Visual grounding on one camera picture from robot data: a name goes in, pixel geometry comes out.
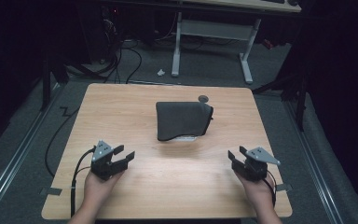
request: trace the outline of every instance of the black fabric bag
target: black fabric bag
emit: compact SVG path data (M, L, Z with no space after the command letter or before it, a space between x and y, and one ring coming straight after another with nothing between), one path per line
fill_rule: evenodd
M200 102L157 102L156 110L159 141L205 135L213 114L213 107Z

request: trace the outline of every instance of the table top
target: table top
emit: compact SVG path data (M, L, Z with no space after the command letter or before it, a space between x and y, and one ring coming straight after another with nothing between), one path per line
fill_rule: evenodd
M200 95L206 95L207 104L214 109L206 134L193 142L159 142L156 102L197 102ZM125 146L113 161L133 151L135 159L98 218L255 217L231 170L227 151L239 160L244 158L239 146L263 147L273 155L249 89L91 84L52 183L62 193L47 197L43 218L70 217L70 186L76 164L100 139L112 147ZM91 155L80 168L90 166L90 162ZM268 169L281 184L278 167L269 165ZM76 209L83 200L87 172L77 176ZM280 217L291 216L286 192L277 192L275 209Z
M184 2L221 5L226 7L246 7L262 10L280 11L280 12L300 12L300 6L290 6L287 0L283 4L273 3L262 0L183 0Z

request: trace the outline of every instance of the desk leg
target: desk leg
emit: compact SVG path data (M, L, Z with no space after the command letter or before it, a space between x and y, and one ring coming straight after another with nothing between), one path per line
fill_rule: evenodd
M182 32L182 12L178 12L178 22L176 24L176 45L175 45L175 52L173 53L173 62L172 62L173 77L179 76L181 32Z
M249 64L248 64L248 57L249 57L249 53L251 52L252 45L255 42L255 36L257 35L257 31L258 31L258 27L260 26L260 22L261 22L260 19L257 19L255 21L255 25L252 29L251 34L250 34L248 45L246 46L246 50L244 53L240 53L242 72L245 77L245 82L247 84L253 83L252 74L251 74L251 71L249 69Z

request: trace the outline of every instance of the black pouch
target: black pouch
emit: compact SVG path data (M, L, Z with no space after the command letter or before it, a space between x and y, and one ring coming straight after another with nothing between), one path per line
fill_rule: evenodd
M157 139L205 135L213 107L200 102L157 102Z

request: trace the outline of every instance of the gray carpet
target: gray carpet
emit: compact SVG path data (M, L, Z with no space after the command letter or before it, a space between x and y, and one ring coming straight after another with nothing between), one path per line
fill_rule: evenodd
M126 43L129 47L134 42ZM184 49L181 62L181 75L173 78L170 75L172 67L172 46L156 45L153 48L136 46L134 49L142 55L142 64L131 78L131 82L139 81L171 83L199 86L246 87L257 88L272 81L289 46L267 50L255 45L249 64L255 82L252 86L243 81L241 66L237 52L241 42L227 46L204 44L197 50ZM187 43L187 48L197 47L197 43ZM138 56L127 49L122 50L122 59L118 67L120 81L123 83L127 76L136 68ZM166 75L159 77L157 72L163 69ZM115 82L115 73L108 82ZM49 175L44 157L51 141L62 123L67 119L63 116L73 113L81 104L87 86L95 80L72 76L71 81L62 88L54 105L49 110L39 132L34 137L28 155L20 170L15 175L6 194L0 202L0 223L65 223L66 221L44 220L41 217L46 196L39 194L43 187L49 187L52 177ZM268 91L255 96L261 118L266 128L268 139L275 156L281 161L280 171L283 181L290 184L293 190L288 192L293 214L284 218L283 223L330 223L318 190L310 175L305 161L302 146L299 142L296 127L291 122L284 103L275 91ZM344 223L358 223L358 199L351 188L351 183L342 171L334 156L323 130L312 111L311 100L307 101L308 109L305 114L305 135L318 164L323 168L326 182L331 188ZM13 116L10 125L0 139L0 174L10 161L21 139L38 114L41 106L41 85L39 84L19 111ZM48 164L55 172L62 151L75 122L73 116L62 126L48 152ZM252 218L246 218L241 223L255 223Z

